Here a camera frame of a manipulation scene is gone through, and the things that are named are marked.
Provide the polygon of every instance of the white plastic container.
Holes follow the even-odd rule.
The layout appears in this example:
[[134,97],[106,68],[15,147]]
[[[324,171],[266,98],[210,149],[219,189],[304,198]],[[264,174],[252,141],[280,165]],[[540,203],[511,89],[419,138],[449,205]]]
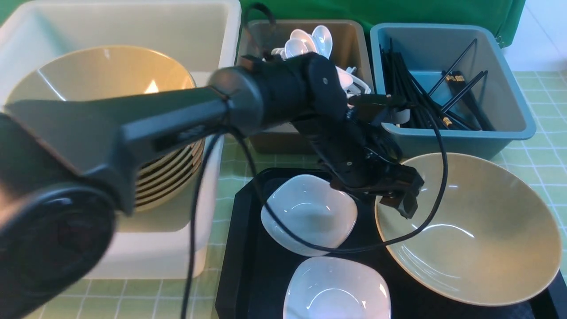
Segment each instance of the white plastic container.
[[[28,73],[63,54],[101,45],[135,45],[185,66],[198,86],[232,66],[240,29],[238,0],[38,0],[20,6],[0,28],[0,110]],[[205,171],[197,207],[196,268],[205,265],[215,210],[221,139]],[[186,192],[178,196],[188,196]],[[156,208],[184,209],[183,200]],[[189,262],[188,224],[156,230],[149,215],[135,232],[118,232],[89,278],[183,278]]]

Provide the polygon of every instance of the green backdrop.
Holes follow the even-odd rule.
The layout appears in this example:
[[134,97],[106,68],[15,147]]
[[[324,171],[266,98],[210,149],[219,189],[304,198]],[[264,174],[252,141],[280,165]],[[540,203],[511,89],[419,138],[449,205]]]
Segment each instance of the green backdrop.
[[[0,23],[26,0],[1,0]],[[246,8],[253,0],[240,0]],[[474,24],[512,43],[525,0],[264,0],[277,19],[351,19],[368,32],[383,22]]]

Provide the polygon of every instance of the black wire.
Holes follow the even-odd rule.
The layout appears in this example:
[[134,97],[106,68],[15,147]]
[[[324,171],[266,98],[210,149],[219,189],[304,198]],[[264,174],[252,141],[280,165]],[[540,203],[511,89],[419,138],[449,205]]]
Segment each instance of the black wire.
[[369,245],[369,246],[365,246],[365,247],[359,247],[359,248],[350,248],[350,249],[328,248],[328,247],[323,247],[323,246],[319,246],[319,245],[314,245],[314,244],[307,242],[304,239],[300,238],[299,236],[294,234],[286,225],[284,225],[282,223],[282,221],[278,218],[278,216],[274,213],[274,211],[272,210],[272,208],[268,204],[268,201],[265,200],[263,195],[262,195],[262,189],[261,189],[261,186],[260,186],[260,182],[256,178],[257,177],[256,166],[254,165],[254,160],[252,159],[252,155],[250,154],[250,151],[248,150],[248,146],[246,145],[246,142],[244,141],[244,137],[236,131],[232,131],[231,133],[236,138],[238,144],[240,144],[240,147],[242,147],[242,150],[244,151],[244,155],[246,156],[246,160],[248,161],[248,164],[250,165],[250,170],[252,171],[252,183],[253,183],[254,188],[256,190],[256,195],[258,196],[260,201],[262,203],[264,203],[264,206],[266,207],[266,210],[268,211],[270,216],[276,221],[278,226],[281,227],[281,229],[283,229],[283,231],[288,236],[290,236],[291,238],[293,238],[297,242],[299,242],[302,245],[307,246],[311,249],[326,251],[328,253],[335,253],[335,254],[353,254],[353,253],[360,253],[360,252],[363,252],[363,251],[375,250],[375,249],[378,249],[378,248],[381,248],[381,247],[385,247],[385,246],[388,246],[388,245],[396,244],[396,243],[401,242],[401,241],[408,240],[408,239],[414,237],[415,235],[421,233],[431,223],[431,221],[435,217],[435,214],[437,213],[437,209],[439,208],[439,205],[441,203],[441,199],[443,198],[443,194],[445,193],[445,187],[447,186],[448,163],[447,163],[447,152],[445,151],[445,145],[443,143],[443,138],[441,137],[441,132],[439,131],[439,128],[437,127],[437,124],[435,123],[433,115],[429,112],[429,110],[426,113],[427,113],[427,115],[428,115],[428,117],[431,121],[433,131],[435,132],[435,136],[437,138],[437,142],[439,143],[439,150],[441,151],[441,158],[442,158],[442,161],[443,161],[443,175],[442,175],[442,178],[441,178],[441,186],[439,187],[439,193],[437,194],[437,198],[436,198],[436,200],[433,204],[433,207],[431,209],[431,212],[429,213],[429,216],[427,217],[427,219],[425,219],[423,224],[421,224],[417,229],[415,229],[411,233],[400,236],[398,238],[394,238],[392,240],[379,242],[377,244],[373,244],[373,245]]
[[[250,15],[250,12],[252,10],[260,11],[261,13],[263,13],[266,16],[266,18],[268,18],[268,20],[270,22],[270,29],[269,29],[269,33],[268,33],[268,37],[267,37],[268,41],[264,45],[260,45],[260,43],[256,40],[256,38],[250,32],[249,15]],[[271,41],[273,40],[274,34],[276,33],[276,18],[274,17],[274,15],[270,11],[270,9],[265,4],[260,3],[260,2],[255,2],[255,3],[250,4],[246,8],[246,11],[244,11],[244,14],[243,14],[243,17],[242,17],[242,24],[243,24],[242,28],[248,34],[248,38],[250,39],[252,46],[255,47],[260,52],[260,54],[262,55],[262,57],[264,59],[266,59],[266,61],[273,59],[272,53],[269,52],[268,49],[271,49],[271,46],[272,46]]]
[[189,304],[189,293],[191,292],[191,283],[193,281],[193,269],[195,268],[195,229],[197,224],[197,219],[195,215],[197,214],[197,202],[199,199],[199,190],[201,189],[201,183],[203,181],[203,176],[205,175],[205,169],[209,158],[213,152],[215,145],[217,144],[219,138],[225,134],[224,131],[217,133],[211,140],[209,146],[205,150],[205,155],[203,156],[203,161],[201,162],[201,169],[199,169],[199,174],[197,175],[197,185],[195,185],[195,191],[193,194],[193,201],[191,202],[191,218],[189,225],[189,269],[187,269],[187,277],[185,279],[185,290],[183,291],[183,301],[181,303],[181,319],[187,318],[187,306]]

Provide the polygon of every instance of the beige bowl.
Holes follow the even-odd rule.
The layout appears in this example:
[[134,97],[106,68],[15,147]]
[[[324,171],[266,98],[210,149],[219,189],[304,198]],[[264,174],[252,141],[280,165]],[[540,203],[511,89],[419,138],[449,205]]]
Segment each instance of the beige bowl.
[[[427,218],[441,184],[441,154],[404,163],[425,181],[419,208],[406,220],[376,201],[382,240],[410,233]],[[561,259],[557,224],[528,185],[483,159],[448,154],[448,183],[431,224],[417,236],[388,246],[418,282],[467,304],[500,306],[528,300],[556,276]]]
[[[189,72],[180,63],[159,52],[139,47],[108,46],[72,52],[42,66],[13,89],[7,102],[22,99],[82,101],[194,87]],[[187,154],[196,154],[202,149],[201,144],[197,142],[141,167],[140,179],[146,176],[160,179],[163,185],[152,185],[155,192],[163,188],[169,192],[162,193],[156,203],[146,200],[143,207],[137,207],[137,211],[166,202],[187,185],[189,176],[184,175],[185,178],[180,181],[177,178],[179,174],[168,172],[168,169],[180,168],[167,166],[167,163],[183,163]],[[195,171],[193,163],[185,164],[187,169],[184,171]],[[137,196],[148,189],[138,190]]]

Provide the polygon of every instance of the teal plastic bin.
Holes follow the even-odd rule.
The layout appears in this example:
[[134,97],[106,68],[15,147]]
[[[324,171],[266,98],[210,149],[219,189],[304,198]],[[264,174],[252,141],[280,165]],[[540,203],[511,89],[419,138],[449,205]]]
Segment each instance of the teal plastic bin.
[[[477,44],[455,70],[463,72],[468,81],[488,70],[486,77],[471,92],[496,131],[442,130],[448,152],[491,159],[510,142],[527,140],[535,134],[536,125],[530,109],[497,42],[486,29],[450,24],[383,23],[374,26],[370,30],[370,41],[378,94],[385,93],[380,46],[389,49],[390,38],[394,50],[403,55],[408,69],[427,91],[440,79],[441,71],[447,70],[472,40],[477,39]],[[447,83],[443,83],[431,97],[439,104],[445,104],[452,97]],[[459,104],[451,110],[472,119],[472,114]],[[400,145],[405,158],[439,151],[432,129],[383,126]]]

